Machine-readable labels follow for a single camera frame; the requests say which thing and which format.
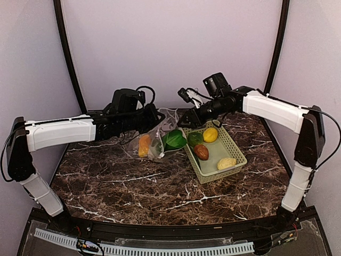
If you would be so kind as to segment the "green white bok choy toy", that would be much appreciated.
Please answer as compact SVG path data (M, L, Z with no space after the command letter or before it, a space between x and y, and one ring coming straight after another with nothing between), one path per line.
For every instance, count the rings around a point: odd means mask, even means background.
M167 154L184 148L186 144L187 140L179 129L171 130L164 135L157 132L156 136L151 140L149 154L156 159L161 159L166 157Z

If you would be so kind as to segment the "dark green cucumber toy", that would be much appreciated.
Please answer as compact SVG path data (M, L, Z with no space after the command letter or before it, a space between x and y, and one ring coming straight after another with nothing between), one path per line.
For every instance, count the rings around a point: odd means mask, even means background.
M197 165L200 167L199 158L198 158L197 155L195 154L193 148L191 148L191 152L192 152L192 154L193 154L194 160L196 161Z

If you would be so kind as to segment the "orange yellow toy food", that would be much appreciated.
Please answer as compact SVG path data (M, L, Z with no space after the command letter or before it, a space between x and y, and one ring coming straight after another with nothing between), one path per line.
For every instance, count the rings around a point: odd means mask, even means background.
M148 134L145 134L140 137L139 148L138 148L138 155L140 158L147 157L150 144L151 144L151 138Z

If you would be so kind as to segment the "clear zip top bag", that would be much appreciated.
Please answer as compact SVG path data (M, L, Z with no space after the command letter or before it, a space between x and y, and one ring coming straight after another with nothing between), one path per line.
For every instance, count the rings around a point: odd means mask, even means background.
M177 126L178 110L160 108L159 112L165 117L160 124L147 133L135 133L124 145L128 158L162 163L187 145L183 130Z

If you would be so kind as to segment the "brown mushroom toy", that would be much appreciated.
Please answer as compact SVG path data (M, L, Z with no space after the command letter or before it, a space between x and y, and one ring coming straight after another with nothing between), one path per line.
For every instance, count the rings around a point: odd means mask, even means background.
M194 153L202 161L207 161L209 159L209 151L207 147L203 144L195 145Z

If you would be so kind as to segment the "pale yellow walnut toy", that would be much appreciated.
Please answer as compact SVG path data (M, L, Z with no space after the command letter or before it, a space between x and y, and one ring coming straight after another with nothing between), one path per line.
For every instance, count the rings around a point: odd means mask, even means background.
M237 164L237 160L235 158L222 158L218 161L217 163L217 169L218 170L223 170L223 169L227 169L230 167L233 167Z

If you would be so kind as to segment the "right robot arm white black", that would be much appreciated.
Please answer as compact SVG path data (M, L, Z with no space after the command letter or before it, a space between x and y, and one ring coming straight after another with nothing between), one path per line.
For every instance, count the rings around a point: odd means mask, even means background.
M318 106L304 107L263 94L260 90L229 85L207 88L212 99L186 111L178 121L183 128L198 128L221 114L241 112L278 123L298 134L294 152L294 171L287 192L272 219L276 231L284 231L296 219L296 212L309 190L326 141L323 116Z

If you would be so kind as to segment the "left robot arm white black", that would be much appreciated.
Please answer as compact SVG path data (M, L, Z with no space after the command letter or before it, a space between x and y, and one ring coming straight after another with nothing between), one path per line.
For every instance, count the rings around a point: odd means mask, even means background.
M75 220L33 164L32 153L43 148L74 142L103 141L128 131L147 133L159 125L165 115L154 104L127 113L108 110L90 111L87 115L48 121L15 119L1 153L1 169L6 182L16 181L33 196L64 233L75 228Z

